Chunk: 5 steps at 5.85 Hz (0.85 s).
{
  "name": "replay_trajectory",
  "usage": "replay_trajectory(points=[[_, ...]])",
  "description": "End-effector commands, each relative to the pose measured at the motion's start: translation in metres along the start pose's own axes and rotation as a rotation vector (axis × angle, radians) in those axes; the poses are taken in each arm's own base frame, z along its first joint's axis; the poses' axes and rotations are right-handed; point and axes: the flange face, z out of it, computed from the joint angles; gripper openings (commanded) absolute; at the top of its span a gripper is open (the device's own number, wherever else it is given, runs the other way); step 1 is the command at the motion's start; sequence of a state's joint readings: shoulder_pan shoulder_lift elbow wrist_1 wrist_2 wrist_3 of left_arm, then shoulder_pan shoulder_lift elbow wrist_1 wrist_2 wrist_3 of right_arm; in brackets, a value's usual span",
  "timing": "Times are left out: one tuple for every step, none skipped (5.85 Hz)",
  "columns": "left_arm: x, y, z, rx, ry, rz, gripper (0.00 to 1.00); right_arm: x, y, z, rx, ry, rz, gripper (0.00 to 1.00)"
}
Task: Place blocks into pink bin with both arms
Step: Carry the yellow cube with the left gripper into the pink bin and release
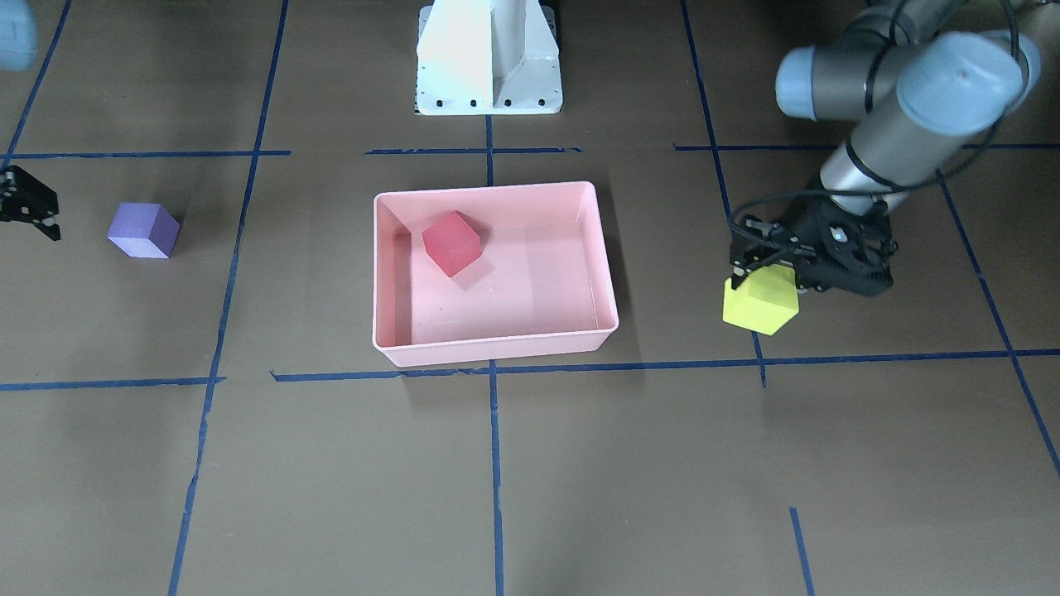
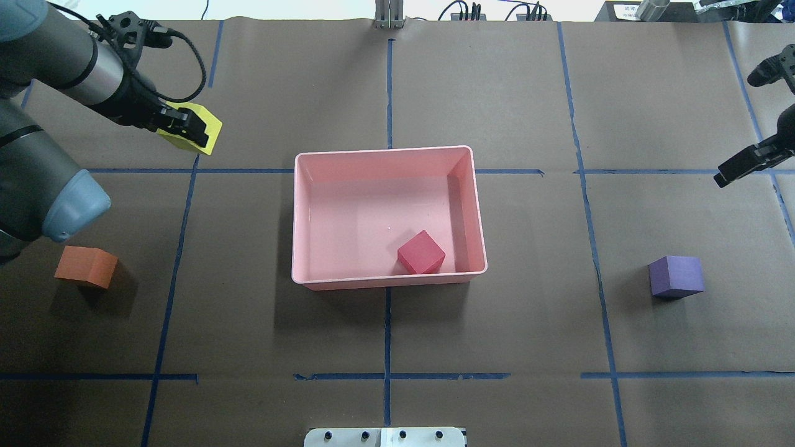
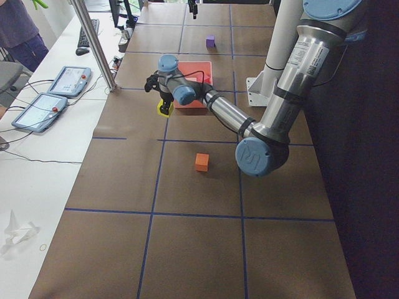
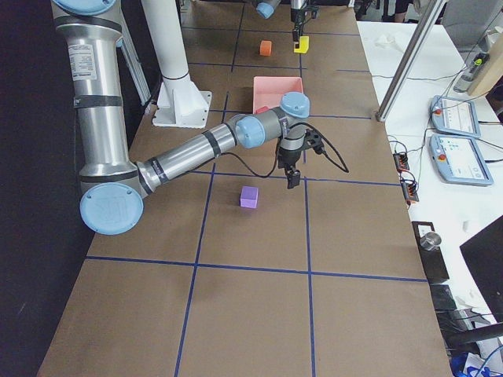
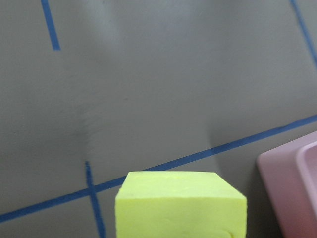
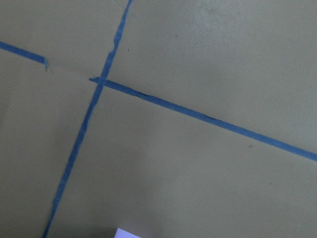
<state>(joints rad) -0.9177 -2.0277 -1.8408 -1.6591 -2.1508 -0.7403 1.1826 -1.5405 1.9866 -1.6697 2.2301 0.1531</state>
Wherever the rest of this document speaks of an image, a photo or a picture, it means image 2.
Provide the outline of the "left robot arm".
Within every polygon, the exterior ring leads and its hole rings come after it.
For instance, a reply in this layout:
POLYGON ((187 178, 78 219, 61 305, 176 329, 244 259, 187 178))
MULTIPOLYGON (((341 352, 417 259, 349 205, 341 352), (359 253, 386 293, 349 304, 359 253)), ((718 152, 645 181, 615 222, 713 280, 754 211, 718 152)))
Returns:
POLYGON ((185 34, 127 11, 90 20, 49 1, 2 2, 2 264, 39 238, 71 240, 111 208, 91 173, 40 124, 61 121, 58 136, 86 137, 90 149, 123 149, 93 135, 102 119, 210 155, 222 122, 195 98, 207 68, 185 34), (137 65, 146 48, 178 38, 195 56, 193 93, 161 93, 137 65))

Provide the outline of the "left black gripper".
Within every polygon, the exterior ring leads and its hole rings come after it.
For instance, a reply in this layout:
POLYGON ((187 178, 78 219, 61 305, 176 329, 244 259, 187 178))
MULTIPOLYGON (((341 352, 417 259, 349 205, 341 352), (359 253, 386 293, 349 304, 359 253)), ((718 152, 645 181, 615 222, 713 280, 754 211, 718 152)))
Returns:
POLYGON ((177 110, 157 97, 137 96, 124 113, 124 125, 163 130, 163 138, 181 149, 206 149, 209 142, 207 125, 195 111, 177 110))

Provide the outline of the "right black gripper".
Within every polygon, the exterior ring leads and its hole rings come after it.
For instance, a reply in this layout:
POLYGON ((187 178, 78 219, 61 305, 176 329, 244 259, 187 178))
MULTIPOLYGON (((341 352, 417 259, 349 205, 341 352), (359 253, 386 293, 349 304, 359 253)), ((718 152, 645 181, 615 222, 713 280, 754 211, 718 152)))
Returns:
POLYGON ((723 189, 750 173, 772 169, 794 156, 794 105, 784 110, 777 120, 775 141, 763 141, 740 150, 719 165, 714 181, 723 189))

